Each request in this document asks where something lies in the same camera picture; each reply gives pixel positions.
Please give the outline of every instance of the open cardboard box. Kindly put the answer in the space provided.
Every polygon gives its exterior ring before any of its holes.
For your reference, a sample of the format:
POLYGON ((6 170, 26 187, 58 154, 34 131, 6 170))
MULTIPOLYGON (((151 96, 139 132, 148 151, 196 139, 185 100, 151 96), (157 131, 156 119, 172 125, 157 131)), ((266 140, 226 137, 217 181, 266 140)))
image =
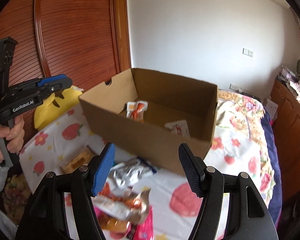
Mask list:
POLYGON ((133 68, 80 96, 91 130, 153 165, 184 175, 178 147, 187 143, 204 158, 211 146, 218 102, 217 85, 183 76, 133 68), (147 101, 144 122, 126 118, 124 106, 147 101), (166 130, 167 122, 186 120, 191 138, 166 130))

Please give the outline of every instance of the bed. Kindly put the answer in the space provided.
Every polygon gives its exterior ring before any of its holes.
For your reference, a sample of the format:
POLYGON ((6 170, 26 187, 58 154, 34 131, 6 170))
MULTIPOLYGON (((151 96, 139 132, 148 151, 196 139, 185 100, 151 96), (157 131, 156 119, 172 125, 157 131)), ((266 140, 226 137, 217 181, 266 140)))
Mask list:
MULTIPOLYGON (((274 223, 281 210, 281 182, 270 119, 257 100, 240 94, 219 91, 217 123, 212 147, 205 157, 207 165, 222 173, 247 172, 269 207, 274 223)), ((106 141, 89 129, 80 105, 76 105, 33 137, 20 152, 20 163, 31 192, 48 171, 61 174, 59 168, 89 145, 100 153, 106 141)), ((133 156, 117 148, 115 162, 133 156)), ((133 190, 150 191, 156 240, 188 239, 201 205, 191 192, 186 177, 160 169, 141 179, 133 190)), ((70 236, 78 239, 70 194, 65 194, 70 236)), ((229 195, 224 194, 216 239, 222 239, 226 226, 229 195)), ((122 235, 104 231, 107 239, 122 235)))

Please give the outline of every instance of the snack wrapper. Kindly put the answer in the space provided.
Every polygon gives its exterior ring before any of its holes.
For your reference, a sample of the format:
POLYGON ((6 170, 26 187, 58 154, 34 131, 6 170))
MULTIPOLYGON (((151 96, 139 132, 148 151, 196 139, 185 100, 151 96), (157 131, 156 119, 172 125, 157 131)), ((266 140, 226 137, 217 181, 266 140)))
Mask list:
POLYGON ((95 156, 89 146, 85 147, 79 155, 69 160, 65 165, 61 166, 64 174, 72 173, 82 165, 88 165, 92 157, 95 156))
POLYGON ((92 198, 92 202, 111 217, 142 224, 149 213, 149 192, 150 190, 147 190, 137 194, 130 188, 118 189, 114 182, 107 178, 104 188, 98 196, 92 198))
POLYGON ((145 222, 140 225, 132 225, 127 238, 130 240, 154 240, 152 206, 145 222))
POLYGON ((148 108, 148 102, 137 101, 127 103, 127 118, 143 122, 143 113, 148 108))
POLYGON ((130 222, 118 220, 103 212, 98 216, 98 221, 101 229, 109 230, 114 233, 127 233, 129 230, 130 222))
POLYGON ((173 134, 181 135, 183 137, 190 137, 188 124, 186 120, 168 122, 164 125, 164 127, 170 130, 173 134))
POLYGON ((132 187, 142 177, 157 173, 156 169, 144 159, 137 157, 112 167, 108 178, 116 182, 120 189, 132 187))

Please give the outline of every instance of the human hand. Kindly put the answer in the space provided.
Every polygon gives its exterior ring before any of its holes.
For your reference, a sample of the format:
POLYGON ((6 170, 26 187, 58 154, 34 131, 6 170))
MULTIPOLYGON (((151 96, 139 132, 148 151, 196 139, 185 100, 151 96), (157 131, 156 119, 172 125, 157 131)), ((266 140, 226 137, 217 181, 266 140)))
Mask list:
MULTIPOLYGON (((14 119, 14 123, 15 126, 11 129, 9 127, 0 125, 0 138, 6 138, 7 141, 10 141, 7 145, 7 150, 11 153, 17 153, 22 149, 23 137, 25 135, 25 131, 23 130, 23 126, 25 124, 23 116, 17 116, 14 119)), ((3 160, 4 158, 0 150, 0 163, 3 160)))

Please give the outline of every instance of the light switch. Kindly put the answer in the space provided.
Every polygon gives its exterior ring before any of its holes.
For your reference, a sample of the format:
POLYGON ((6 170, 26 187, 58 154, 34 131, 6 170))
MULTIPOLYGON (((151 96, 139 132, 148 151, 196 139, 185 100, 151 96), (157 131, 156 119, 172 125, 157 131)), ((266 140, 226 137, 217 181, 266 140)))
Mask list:
POLYGON ((243 49, 243 54, 249 56, 249 50, 248 49, 243 49))

